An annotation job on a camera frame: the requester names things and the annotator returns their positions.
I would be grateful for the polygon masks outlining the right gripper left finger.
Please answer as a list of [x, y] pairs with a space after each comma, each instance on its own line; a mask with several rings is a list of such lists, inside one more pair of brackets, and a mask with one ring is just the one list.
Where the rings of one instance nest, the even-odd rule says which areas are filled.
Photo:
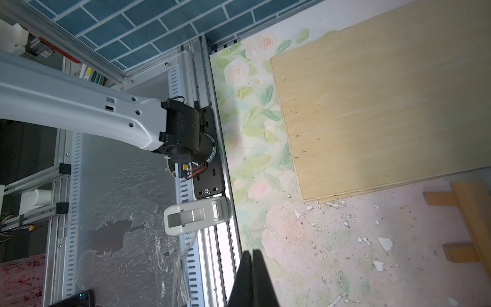
[[253, 305], [253, 262], [248, 251], [242, 254], [227, 307], [251, 307]]

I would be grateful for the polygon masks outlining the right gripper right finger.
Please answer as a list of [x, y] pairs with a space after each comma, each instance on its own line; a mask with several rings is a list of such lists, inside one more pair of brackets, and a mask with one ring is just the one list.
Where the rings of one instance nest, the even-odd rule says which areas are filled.
[[254, 307], [279, 307], [267, 266], [259, 249], [253, 250], [252, 286]]

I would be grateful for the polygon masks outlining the wooden easel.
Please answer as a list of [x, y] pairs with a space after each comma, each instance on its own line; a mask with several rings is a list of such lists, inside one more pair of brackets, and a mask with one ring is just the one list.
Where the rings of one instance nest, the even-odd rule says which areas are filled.
[[451, 183], [450, 192], [424, 192], [428, 206], [456, 207], [472, 239], [445, 244], [446, 260], [454, 264], [481, 263], [490, 274], [490, 189], [483, 180]]

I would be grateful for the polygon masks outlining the wooden canvas board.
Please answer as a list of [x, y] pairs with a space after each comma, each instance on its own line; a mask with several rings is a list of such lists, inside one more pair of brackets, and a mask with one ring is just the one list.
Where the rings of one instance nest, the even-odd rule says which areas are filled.
[[414, 1], [271, 64], [305, 201], [490, 166], [489, 1]]

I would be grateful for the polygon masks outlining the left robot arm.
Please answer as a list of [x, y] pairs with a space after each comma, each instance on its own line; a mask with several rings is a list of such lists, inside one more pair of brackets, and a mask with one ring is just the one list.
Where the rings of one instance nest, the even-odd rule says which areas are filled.
[[203, 112], [181, 96], [131, 95], [5, 51], [1, 118], [114, 139], [179, 164], [208, 163], [217, 151]]

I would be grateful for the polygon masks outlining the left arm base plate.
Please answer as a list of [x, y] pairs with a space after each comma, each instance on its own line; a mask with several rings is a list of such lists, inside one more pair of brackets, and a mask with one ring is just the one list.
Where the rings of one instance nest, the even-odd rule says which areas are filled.
[[194, 195], [202, 199], [225, 190], [225, 180], [217, 144], [217, 130], [214, 111], [211, 107], [200, 110], [200, 151], [199, 167], [191, 175]]

